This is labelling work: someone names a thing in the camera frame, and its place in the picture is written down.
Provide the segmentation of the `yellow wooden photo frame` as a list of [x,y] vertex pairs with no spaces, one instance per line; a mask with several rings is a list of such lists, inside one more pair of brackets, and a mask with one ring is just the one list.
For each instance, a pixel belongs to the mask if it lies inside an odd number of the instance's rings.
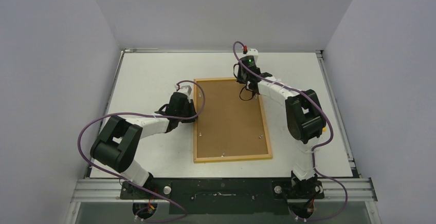
[[273,157],[263,100],[235,78],[195,79],[193,161],[211,163]]

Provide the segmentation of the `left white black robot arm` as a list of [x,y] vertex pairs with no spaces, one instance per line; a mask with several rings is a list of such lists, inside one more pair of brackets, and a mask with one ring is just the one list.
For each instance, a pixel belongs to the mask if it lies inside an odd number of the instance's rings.
[[152,174],[134,160],[139,141],[155,134],[169,133],[179,123],[194,122],[195,119],[188,119],[196,115],[190,94],[189,86],[174,92],[169,103],[156,112],[164,118],[110,117],[90,149],[91,157],[133,182],[133,191],[138,197],[150,197],[153,193]]

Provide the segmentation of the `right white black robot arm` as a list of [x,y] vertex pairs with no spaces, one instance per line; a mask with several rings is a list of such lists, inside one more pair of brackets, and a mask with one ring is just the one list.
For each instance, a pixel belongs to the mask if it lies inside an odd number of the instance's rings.
[[320,107],[319,99],[314,90],[298,91],[288,90],[271,74],[261,73],[256,66],[254,56],[245,56],[238,62],[237,82],[246,85],[246,89],[253,94],[268,97],[285,108],[287,128],[291,136],[297,140],[292,175],[297,180],[291,182],[290,190],[298,198],[305,197],[311,191],[308,179],[315,176],[311,148],[318,142],[326,120],[321,112],[314,106]]

